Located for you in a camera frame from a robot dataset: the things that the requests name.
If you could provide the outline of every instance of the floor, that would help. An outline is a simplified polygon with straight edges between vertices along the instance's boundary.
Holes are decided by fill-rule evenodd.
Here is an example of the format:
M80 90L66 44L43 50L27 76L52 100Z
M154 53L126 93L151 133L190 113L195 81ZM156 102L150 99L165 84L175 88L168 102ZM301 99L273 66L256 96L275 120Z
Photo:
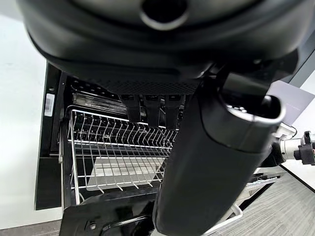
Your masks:
M290 174L273 184L244 217L212 236L313 236L315 194Z

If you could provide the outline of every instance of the dishwasher rack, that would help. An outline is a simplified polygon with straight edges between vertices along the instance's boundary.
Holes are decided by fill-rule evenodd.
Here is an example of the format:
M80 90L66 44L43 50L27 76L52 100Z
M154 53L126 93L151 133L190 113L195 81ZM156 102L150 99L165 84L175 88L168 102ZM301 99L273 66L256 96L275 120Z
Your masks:
M76 204L85 200L82 190L104 194L131 186L158 187L176 135L177 130L161 126L151 128L145 123L72 110L68 141Z

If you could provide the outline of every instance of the sticker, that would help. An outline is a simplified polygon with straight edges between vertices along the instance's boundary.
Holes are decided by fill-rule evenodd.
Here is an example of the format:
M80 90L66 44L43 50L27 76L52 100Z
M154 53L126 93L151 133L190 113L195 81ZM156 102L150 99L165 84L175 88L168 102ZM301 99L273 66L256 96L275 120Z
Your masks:
M55 95L54 94L46 94L46 102L45 102L45 113L44 116L52 117L53 109L54 109Z

